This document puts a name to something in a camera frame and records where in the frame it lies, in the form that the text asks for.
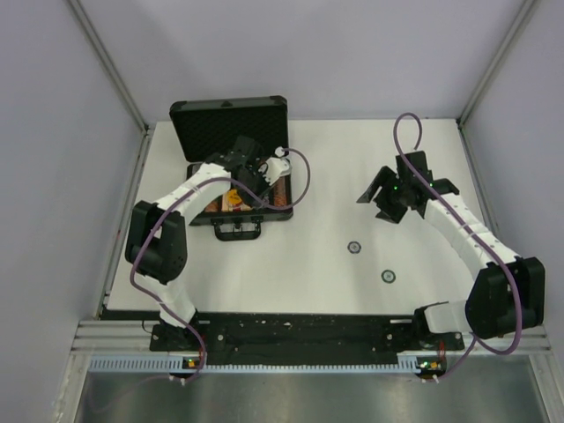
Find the orange big blind button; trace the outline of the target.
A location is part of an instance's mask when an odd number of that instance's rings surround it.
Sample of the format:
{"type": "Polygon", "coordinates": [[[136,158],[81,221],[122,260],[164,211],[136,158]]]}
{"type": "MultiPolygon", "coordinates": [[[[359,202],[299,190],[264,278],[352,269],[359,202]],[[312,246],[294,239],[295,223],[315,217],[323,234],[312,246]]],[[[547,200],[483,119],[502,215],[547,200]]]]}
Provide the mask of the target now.
{"type": "Polygon", "coordinates": [[[227,201],[230,204],[240,204],[242,202],[236,189],[231,189],[226,193],[227,201]]]}

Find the red playing card deck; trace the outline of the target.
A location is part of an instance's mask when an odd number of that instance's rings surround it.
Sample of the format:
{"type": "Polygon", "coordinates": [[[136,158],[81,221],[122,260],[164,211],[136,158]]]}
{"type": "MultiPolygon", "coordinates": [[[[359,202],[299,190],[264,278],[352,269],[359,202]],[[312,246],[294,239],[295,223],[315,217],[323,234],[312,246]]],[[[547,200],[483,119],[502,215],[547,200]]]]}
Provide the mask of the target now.
{"type": "Polygon", "coordinates": [[[230,189],[221,197],[222,212],[249,212],[252,208],[244,203],[236,189],[230,189]]]}

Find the black poker set case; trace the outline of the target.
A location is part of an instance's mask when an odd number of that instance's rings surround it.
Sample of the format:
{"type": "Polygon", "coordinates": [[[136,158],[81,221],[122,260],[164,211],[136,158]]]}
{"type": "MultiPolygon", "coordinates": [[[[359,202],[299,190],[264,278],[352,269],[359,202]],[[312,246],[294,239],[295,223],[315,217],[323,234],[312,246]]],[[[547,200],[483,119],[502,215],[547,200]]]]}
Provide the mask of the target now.
{"type": "MultiPolygon", "coordinates": [[[[273,156],[278,147],[289,147],[287,100],[283,96],[181,100],[171,105],[169,117],[189,163],[187,178],[197,172],[204,160],[231,147],[238,136],[260,143],[265,160],[273,156]]],[[[251,211],[222,212],[222,196],[206,205],[190,223],[212,226],[220,241],[254,240],[261,234],[264,222],[285,221],[293,216],[292,209],[253,208],[252,198],[242,199],[251,211]]]]}

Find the poker chip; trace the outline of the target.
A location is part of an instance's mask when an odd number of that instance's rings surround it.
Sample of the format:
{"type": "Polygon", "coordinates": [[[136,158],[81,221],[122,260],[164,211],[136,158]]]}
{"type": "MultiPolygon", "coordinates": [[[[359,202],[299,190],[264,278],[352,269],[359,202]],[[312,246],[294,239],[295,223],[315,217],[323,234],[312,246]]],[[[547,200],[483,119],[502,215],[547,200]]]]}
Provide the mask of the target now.
{"type": "Polygon", "coordinates": [[[394,283],[396,281],[396,278],[396,273],[392,270],[387,269],[381,273],[381,279],[386,284],[394,283]]]}
{"type": "Polygon", "coordinates": [[[361,252],[361,244],[357,241],[350,241],[347,244],[347,250],[351,253],[351,254],[359,254],[361,252]]]}

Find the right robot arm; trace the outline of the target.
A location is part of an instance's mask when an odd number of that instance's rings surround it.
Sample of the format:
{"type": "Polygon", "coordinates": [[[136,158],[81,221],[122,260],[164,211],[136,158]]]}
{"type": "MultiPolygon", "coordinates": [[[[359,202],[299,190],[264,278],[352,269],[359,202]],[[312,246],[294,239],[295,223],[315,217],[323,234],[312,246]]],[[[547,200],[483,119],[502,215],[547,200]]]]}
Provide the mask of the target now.
{"type": "Polygon", "coordinates": [[[467,299],[415,310],[413,342],[429,349],[444,333],[470,332],[489,339],[541,325],[545,266],[540,260],[524,258],[501,243],[474,216],[453,182],[433,177],[425,153],[398,155],[396,163],[395,169],[379,170],[359,203],[375,203],[377,218],[393,224],[416,211],[449,243],[473,279],[467,299]]]}

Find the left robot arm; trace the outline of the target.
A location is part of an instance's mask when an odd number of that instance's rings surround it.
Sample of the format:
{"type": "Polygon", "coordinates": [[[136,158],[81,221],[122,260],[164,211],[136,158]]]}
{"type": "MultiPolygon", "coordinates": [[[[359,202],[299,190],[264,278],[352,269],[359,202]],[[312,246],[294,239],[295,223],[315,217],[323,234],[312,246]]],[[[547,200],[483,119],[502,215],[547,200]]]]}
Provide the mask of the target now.
{"type": "Polygon", "coordinates": [[[200,329],[190,320],[196,307],[182,287],[187,270],[187,228],[209,203],[227,193],[235,181],[259,195],[268,183],[259,173],[263,147],[239,136],[230,150],[214,153],[185,182],[153,202],[135,204],[124,257],[131,264],[130,284],[152,298],[160,317],[172,325],[169,338],[187,350],[199,341],[200,329]]]}

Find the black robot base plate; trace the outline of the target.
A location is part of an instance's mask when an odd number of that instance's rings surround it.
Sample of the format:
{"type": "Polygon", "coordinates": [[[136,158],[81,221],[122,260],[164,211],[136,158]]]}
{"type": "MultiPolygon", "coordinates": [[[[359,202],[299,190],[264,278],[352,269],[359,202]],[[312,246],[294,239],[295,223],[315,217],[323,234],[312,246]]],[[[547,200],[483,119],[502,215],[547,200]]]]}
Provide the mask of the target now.
{"type": "Polygon", "coordinates": [[[390,364],[406,351],[461,351],[455,332],[420,330],[409,315],[197,312],[189,329],[159,321],[153,352],[207,352],[208,364],[390,364]]]}

